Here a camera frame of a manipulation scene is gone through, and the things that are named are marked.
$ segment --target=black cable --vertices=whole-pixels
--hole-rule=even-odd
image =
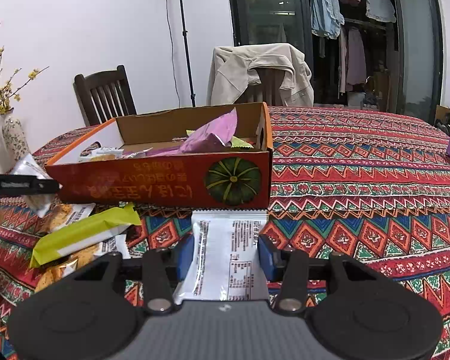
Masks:
[[[176,77],[175,77],[175,63],[173,61],[173,38],[172,38],[172,28],[170,27],[170,18],[168,16],[168,0],[165,0],[166,5],[166,21],[168,23],[168,32],[170,33],[170,43],[172,44],[172,69],[173,69],[173,81],[175,82],[175,92],[176,97],[178,97],[178,107],[180,108],[180,95],[179,90],[176,87]]]

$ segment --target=metal screw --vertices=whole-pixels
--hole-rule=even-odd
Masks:
[[[156,298],[150,300],[147,304],[148,308],[153,311],[167,311],[172,304],[170,301],[163,298]]]
[[[278,306],[285,311],[297,311],[302,308],[302,303],[294,298],[286,298],[280,300]]]

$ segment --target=tripod pole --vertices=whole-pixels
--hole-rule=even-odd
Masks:
[[[180,0],[180,11],[182,13],[183,42],[185,43],[185,57],[187,58],[188,82],[190,84],[190,98],[192,107],[195,107],[195,93],[193,92],[192,70],[190,67],[190,55],[188,54],[187,30],[185,29],[185,14],[183,13],[183,0]]]

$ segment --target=patterned tablecloth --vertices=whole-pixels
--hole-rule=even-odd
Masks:
[[[280,248],[311,257],[345,252],[428,299],[444,320],[435,358],[450,359],[448,138],[421,120],[378,112],[277,107],[270,113],[275,152],[263,232]],[[54,139],[34,154],[37,162],[87,131]],[[0,350],[16,359],[6,323],[41,275],[28,264],[43,220],[21,198],[0,199],[0,207]],[[143,226],[127,237],[133,257],[173,245],[191,229],[190,210],[139,211]],[[271,293],[277,288],[270,285]],[[141,291],[128,282],[126,297],[140,304]],[[325,296],[323,282],[310,282],[308,306]]]

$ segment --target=biscuit package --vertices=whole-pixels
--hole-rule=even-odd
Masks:
[[[94,208],[95,203],[57,204],[48,216],[45,224],[42,226],[42,231],[53,233],[70,223],[75,223],[90,216]]]
[[[122,158],[123,149],[115,147],[99,147],[93,149],[87,155],[80,155],[78,162],[108,161]]]
[[[133,203],[128,203],[124,208],[113,207],[45,235],[39,239],[31,253],[30,268],[38,268],[113,238],[130,225],[141,225],[140,217],[133,207]]]
[[[43,290],[70,273],[75,272],[88,263],[91,263],[93,260],[113,251],[120,252],[123,259],[131,258],[126,243],[126,234],[116,235],[106,241],[99,242],[96,245],[92,245],[76,253],[72,253],[67,261],[47,268],[38,281],[35,292]]]

